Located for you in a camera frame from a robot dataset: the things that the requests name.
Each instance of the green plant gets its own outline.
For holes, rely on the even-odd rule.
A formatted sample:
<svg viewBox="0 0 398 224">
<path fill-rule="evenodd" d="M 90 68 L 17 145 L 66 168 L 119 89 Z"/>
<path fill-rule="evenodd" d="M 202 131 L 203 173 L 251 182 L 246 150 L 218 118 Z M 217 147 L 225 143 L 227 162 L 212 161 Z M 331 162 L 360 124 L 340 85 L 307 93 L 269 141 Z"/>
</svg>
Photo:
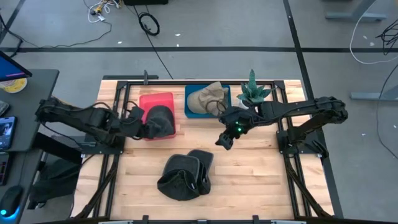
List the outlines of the green plant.
<svg viewBox="0 0 398 224">
<path fill-rule="evenodd" d="M 249 83 L 242 83 L 242 94 L 238 95 L 238 99 L 252 103 L 261 103 L 271 91 L 270 89 L 264 89 L 264 86 L 257 87 L 256 75 L 252 69 L 249 75 Z"/>
</svg>

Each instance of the table leg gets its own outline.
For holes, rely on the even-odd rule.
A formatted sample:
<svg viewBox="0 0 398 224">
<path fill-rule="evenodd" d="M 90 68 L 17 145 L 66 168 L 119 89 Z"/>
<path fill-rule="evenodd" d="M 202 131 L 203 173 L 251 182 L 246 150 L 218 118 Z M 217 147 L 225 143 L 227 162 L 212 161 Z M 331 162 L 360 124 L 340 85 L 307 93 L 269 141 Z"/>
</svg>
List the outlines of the table leg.
<svg viewBox="0 0 398 224">
<path fill-rule="evenodd" d="M 352 92 L 350 98 L 352 100 L 398 101 L 398 85 L 385 91 L 381 96 L 380 93 Z"/>
<path fill-rule="evenodd" d="M 375 0 L 362 0 L 353 12 L 327 12 L 325 17 L 327 19 L 342 19 L 353 22 L 357 22 L 362 15 L 361 22 L 375 22 L 387 18 L 385 14 L 366 12 L 374 2 Z"/>
</svg>

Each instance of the phone screen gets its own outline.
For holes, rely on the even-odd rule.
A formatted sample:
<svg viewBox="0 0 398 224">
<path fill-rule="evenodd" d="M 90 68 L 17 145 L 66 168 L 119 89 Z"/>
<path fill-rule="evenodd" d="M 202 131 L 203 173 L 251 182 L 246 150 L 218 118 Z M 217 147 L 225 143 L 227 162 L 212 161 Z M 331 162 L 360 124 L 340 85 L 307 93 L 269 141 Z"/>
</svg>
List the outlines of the phone screen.
<svg viewBox="0 0 398 224">
<path fill-rule="evenodd" d="M 14 117 L 0 118 L 0 149 L 10 148 L 14 123 Z"/>
</svg>

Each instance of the computer mouse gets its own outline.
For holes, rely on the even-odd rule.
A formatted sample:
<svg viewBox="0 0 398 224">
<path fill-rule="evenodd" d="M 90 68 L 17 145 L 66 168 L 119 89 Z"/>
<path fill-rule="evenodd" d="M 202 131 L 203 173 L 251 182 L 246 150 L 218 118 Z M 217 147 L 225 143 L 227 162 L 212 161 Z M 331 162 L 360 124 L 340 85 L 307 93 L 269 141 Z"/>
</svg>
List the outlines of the computer mouse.
<svg viewBox="0 0 398 224">
<path fill-rule="evenodd" d="M 19 201 L 21 200 L 22 190 L 22 187 L 19 185 L 15 185 L 7 189 L 0 201 L 1 216 L 10 217 L 15 213 L 19 206 Z"/>
</svg>

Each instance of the red plastic container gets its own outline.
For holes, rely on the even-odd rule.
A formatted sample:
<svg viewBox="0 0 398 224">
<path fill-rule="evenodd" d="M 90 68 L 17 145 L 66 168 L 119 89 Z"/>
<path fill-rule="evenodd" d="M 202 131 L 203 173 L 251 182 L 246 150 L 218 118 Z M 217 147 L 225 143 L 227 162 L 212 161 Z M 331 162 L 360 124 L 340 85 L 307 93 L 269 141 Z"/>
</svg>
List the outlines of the red plastic container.
<svg viewBox="0 0 398 224">
<path fill-rule="evenodd" d="M 156 93 L 156 94 L 141 95 L 139 97 L 139 107 L 144 110 L 144 115 L 142 116 L 142 122 L 145 124 L 149 110 L 152 107 L 159 106 L 159 105 L 166 106 L 172 111 L 173 117 L 174 117 L 174 130 L 176 130 L 175 129 L 173 93 Z M 154 138 L 154 139 L 144 138 L 144 139 L 146 141 L 170 139 L 170 138 L 174 138 L 176 134 L 177 134 L 177 130 L 175 131 L 174 134 L 166 136 L 166 137 Z"/>
</svg>

